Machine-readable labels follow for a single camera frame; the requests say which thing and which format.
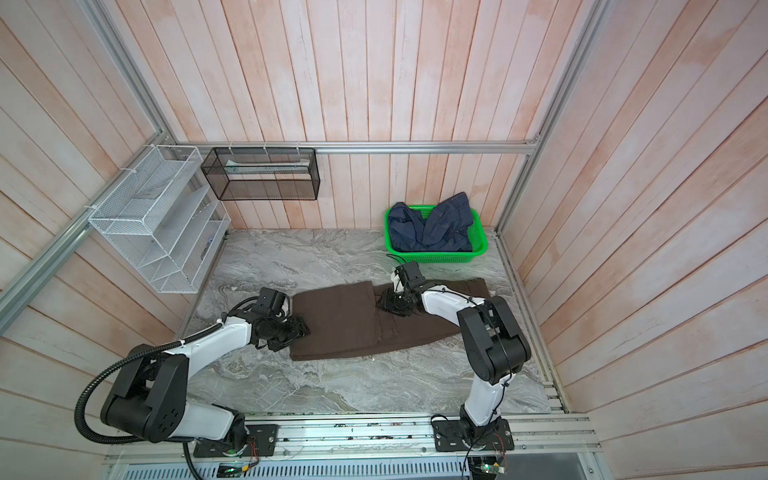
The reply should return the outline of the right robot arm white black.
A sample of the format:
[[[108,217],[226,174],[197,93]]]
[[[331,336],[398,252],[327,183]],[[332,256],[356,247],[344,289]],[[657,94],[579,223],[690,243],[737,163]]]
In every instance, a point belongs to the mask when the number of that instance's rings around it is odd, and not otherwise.
[[[507,302],[499,296],[471,297],[437,285],[399,291],[389,287],[377,307],[398,316],[420,309],[460,329],[474,378],[457,420],[438,415],[430,420],[435,448],[450,452],[509,447],[500,407],[510,383],[530,360],[531,348]]]

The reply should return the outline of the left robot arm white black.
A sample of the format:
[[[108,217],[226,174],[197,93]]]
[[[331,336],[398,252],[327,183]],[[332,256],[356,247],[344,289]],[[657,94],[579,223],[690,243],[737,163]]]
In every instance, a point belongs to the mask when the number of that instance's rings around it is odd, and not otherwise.
[[[189,401],[189,379],[242,347],[265,343],[277,352],[309,333],[300,317],[279,319],[241,313],[166,346],[136,347],[118,367],[109,370],[117,378],[100,419],[129,434],[133,441],[201,439],[220,444],[228,455],[239,453],[249,435],[244,415]]]

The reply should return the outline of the brown trousers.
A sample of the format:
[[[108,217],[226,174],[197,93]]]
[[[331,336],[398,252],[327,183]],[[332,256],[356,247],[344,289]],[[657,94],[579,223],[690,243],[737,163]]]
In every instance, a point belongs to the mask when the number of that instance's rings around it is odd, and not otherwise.
[[[354,358],[426,345],[460,332],[455,324],[423,312],[401,317],[379,309],[386,290],[369,281],[299,293],[293,314],[310,333],[289,347],[293,361]]]

